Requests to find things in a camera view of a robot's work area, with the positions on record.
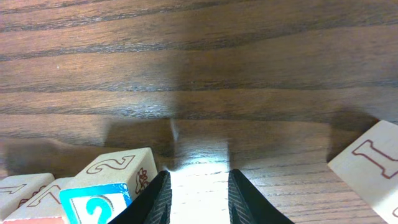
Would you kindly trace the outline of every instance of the wooden block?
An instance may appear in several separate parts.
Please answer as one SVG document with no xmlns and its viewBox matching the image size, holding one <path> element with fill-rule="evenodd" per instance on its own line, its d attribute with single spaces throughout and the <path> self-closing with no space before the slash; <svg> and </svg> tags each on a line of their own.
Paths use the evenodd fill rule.
<svg viewBox="0 0 398 224">
<path fill-rule="evenodd" d="M 398 126 L 380 121 L 329 167 L 388 223 L 398 223 Z"/>
<path fill-rule="evenodd" d="M 72 177 L 60 178 L 48 184 L 29 201 L 6 218 L 4 224 L 64 224 L 67 217 L 61 206 L 60 190 Z"/>
<path fill-rule="evenodd" d="M 54 180 L 52 174 L 27 174 L 0 182 L 0 223 Z"/>
<path fill-rule="evenodd" d="M 156 175 L 150 148 L 103 154 L 61 190 L 61 203 L 72 224 L 107 223 Z"/>
</svg>

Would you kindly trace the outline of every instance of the blue painted border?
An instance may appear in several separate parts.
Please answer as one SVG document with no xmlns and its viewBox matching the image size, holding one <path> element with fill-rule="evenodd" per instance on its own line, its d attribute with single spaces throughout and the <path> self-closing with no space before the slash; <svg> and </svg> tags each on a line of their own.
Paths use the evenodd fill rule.
<svg viewBox="0 0 398 224">
<path fill-rule="evenodd" d="M 129 189 L 126 184 L 107 184 L 100 186 L 85 187 L 81 189 L 66 189 L 61 190 L 60 200 L 62 207 L 69 219 L 70 224 L 79 224 L 75 211 L 73 210 L 71 199 L 75 197 L 96 196 L 104 194 L 122 193 L 126 205 L 129 206 L 132 202 Z"/>
</svg>

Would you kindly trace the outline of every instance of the blue block face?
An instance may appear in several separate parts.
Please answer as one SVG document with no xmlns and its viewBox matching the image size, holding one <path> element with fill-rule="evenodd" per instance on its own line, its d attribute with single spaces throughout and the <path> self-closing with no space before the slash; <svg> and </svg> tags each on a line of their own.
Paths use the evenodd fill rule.
<svg viewBox="0 0 398 224">
<path fill-rule="evenodd" d="M 132 202 L 126 184 L 66 189 L 60 200 L 71 224 L 105 224 Z"/>
</svg>

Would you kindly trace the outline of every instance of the letter block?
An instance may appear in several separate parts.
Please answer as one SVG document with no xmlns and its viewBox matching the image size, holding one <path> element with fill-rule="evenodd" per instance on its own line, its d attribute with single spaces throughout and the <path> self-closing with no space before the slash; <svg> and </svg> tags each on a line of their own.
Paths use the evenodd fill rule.
<svg viewBox="0 0 398 224">
<path fill-rule="evenodd" d="M 60 190 L 72 177 L 59 178 L 48 184 L 23 206 L 6 218 L 4 224 L 64 224 L 67 217 L 61 206 Z"/>
<path fill-rule="evenodd" d="M 388 223 L 398 223 L 398 126 L 380 121 L 329 167 Z"/>
<path fill-rule="evenodd" d="M 52 174 L 6 177 L 0 182 L 0 223 L 54 180 Z"/>
<path fill-rule="evenodd" d="M 107 223 L 156 175 L 150 148 L 103 154 L 61 190 L 61 203 L 71 224 Z"/>
</svg>

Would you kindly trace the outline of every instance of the wooden table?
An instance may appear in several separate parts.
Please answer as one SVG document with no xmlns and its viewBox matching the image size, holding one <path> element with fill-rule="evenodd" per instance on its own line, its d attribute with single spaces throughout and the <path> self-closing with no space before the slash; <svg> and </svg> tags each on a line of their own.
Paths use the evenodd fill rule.
<svg viewBox="0 0 398 224">
<path fill-rule="evenodd" d="M 398 123 L 397 4 L 4 0 L 1 175 L 150 146 L 173 224 L 227 223 L 232 168 L 296 223 L 382 223 L 326 162 Z"/>
</svg>

